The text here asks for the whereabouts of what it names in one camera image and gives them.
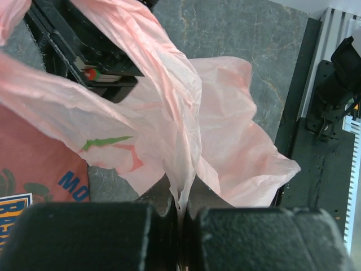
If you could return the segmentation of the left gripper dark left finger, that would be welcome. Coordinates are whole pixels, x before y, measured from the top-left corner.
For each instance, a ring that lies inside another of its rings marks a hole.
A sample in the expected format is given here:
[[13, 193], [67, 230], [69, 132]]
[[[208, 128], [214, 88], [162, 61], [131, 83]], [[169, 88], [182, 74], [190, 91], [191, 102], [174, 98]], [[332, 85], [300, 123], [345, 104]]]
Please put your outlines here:
[[41, 203], [16, 220], [2, 270], [176, 270], [177, 210], [163, 176], [133, 202]]

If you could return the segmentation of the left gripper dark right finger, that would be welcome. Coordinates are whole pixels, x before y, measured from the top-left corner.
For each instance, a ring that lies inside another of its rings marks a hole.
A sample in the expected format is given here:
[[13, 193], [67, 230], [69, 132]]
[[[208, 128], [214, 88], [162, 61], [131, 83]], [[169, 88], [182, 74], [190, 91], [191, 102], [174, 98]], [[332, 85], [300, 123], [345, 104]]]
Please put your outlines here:
[[201, 179], [183, 224], [184, 270], [354, 270], [322, 209], [236, 208]]

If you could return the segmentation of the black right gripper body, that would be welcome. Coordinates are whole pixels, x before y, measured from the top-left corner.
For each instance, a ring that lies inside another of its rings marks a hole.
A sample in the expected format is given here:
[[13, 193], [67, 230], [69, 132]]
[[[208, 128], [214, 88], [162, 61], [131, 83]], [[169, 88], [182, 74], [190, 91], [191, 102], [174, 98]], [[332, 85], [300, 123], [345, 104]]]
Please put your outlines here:
[[67, 78], [113, 103], [120, 103], [142, 73], [70, 1], [32, 1], [25, 22], [45, 70]]

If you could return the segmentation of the pink plastic bag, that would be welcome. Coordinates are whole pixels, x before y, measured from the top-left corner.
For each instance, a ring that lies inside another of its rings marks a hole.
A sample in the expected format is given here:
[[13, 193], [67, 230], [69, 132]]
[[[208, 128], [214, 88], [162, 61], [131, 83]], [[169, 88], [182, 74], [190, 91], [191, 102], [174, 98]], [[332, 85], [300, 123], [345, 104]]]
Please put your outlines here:
[[184, 211], [195, 177], [235, 207], [267, 207], [300, 166], [253, 121], [252, 66], [187, 59], [138, 1], [74, 5], [143, 74], [118, 104], [1, 54], [1, 103], [142, 194], [163, 175]]

